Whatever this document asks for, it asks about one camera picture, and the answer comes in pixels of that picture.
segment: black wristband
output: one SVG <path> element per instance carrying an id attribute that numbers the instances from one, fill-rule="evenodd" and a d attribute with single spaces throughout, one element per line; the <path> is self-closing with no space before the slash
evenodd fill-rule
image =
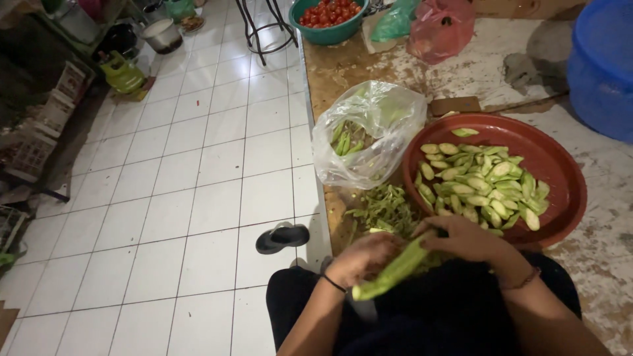
<path id="1" fill-rule="evenodd" d="M 325 273 L 321 273 L 321 277 L 325 278 L 326 281 L 328 281 L 331 285 L 335 286 L 339 291 L 342 291 L 343 293 L 347 294 L 348 291 L 345 290 L 345 288 L 333 282 L 333 280 L 331 280 L 330 277 L 326 276 Z"/>

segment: plastic bag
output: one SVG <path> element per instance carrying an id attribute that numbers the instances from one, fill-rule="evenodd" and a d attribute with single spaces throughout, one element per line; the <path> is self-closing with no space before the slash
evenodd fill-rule
<path id="1" fill-rule="evenodd" d="M 406 147 L 426 121 L 423 95 L 395 84 L 369 80 L 347 90 L 319 116 L 312 130 L 316 175 L 328 186 L 371 189 L 397 169 Z M 376 141 L 338 156 L 330 145 L 334 129 L 350 120 Z"/>
<path id="2" fill-rule="evenodd" d="M 380 19 L 372 32 L 374 42 L 387 42 L 390 39 L 406 36 L 411 30 L 413 12 L 420 0 L 396 0 L 391 9 Z"/>
<path id="3" fill-rule="evenodd" d="M 458 54 L 473 36 L 475 8 L 468 0 L 426 0 L 415 14 L 406 51 L 429 65 Z"/>

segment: black sandal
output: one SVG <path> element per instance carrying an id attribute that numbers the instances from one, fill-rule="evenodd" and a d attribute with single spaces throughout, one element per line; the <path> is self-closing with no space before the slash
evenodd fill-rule
<path id="1" fill-rule="evenodd" d="M 262 255 L 272 255 L 284 247 L 299 247 L 308 243 L 310 232 L 303 225 L 292 226 L 282 222 L 274 229 L 264 232 L 255 242 L 257 252 Z"/>

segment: metal stool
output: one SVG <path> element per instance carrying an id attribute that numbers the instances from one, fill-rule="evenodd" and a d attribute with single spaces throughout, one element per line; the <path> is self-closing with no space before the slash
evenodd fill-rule
<path id="1" fill-rule="evenodd" d="M 273 23 L 269 23 L 268 25 L 264 25 L 261 27 L 255 27 L 255 23 L 253 22 L 253 18 L 251 17 L 251 14 L 248 11 L 248 7 L 246 5 L 246 0 L 235 0 L 235 3 L 237 3 L 237 8 L 239 8 L 239 12 L 242 15 L 242 19 L 244 20 L 244 34 L 246 34 L 246 42 L 248 43 L 248 49 L 253 52 L 253 53 L 257 53 L 260 58 L 261 58 L 261 64 L 263 64 L 264 66 L 266 65 L 266 60 L 264 59 L 264 54 L 268 54 L 268 53 L 273 53 L 276 52 L 284 47 L 286 47 L 288 45 L 288 43 L 290 43 L 290 41 L 294 42 L 294 46 L 295 47 L 299 47 L 299 43 L 297 42 L 297 38 L 294 35 L 294 29 L 288 25 L 285 21 L 284 18 L 281 15 L 281 11 L 279 11 L 279 6 L 277 5 L 277 0 L 266 0 L 266 4 L 268 5 L 268 9 L 270 10 L 270 12 L 273 14 L 273 16 L 275 17 L 275 20 L 277 22 L 273 22 Z M 249 26 L 251 29 L 253 29 L 253 32 L 249 34 Z M 267 29 L 268 27 L 274 27 L 274 26 L 279 26 L 279 29 L 283 32 L 284 30 L 287 30 L 288 33 L 290 34 L 290 38 L 288 40 L 286 40 L 282 45 L 277 46 L 276 48 L 273 49 L 268 49 L 266 51 L 262 51 L 261 50 L 261 46 L 260 46 L 260 36 L 258 34 L 258 31 L 261 31 L 263 29 Z M 257 49 L 255 50 L 255 48 L 253 48 L 253 43 L 251 42 L 251 38 L 255 37 L 255 44 L 257 45 Z"/>

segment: pink plastic bag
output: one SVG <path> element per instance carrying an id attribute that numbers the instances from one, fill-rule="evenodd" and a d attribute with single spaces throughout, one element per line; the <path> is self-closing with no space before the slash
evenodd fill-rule
<path id="1" fill-rule="evenodd" d="M 458 54 L 473 36 L 475 9 L 468 0 L 425 0 L 415 15 L 406 51 L 429 65 Z"/>

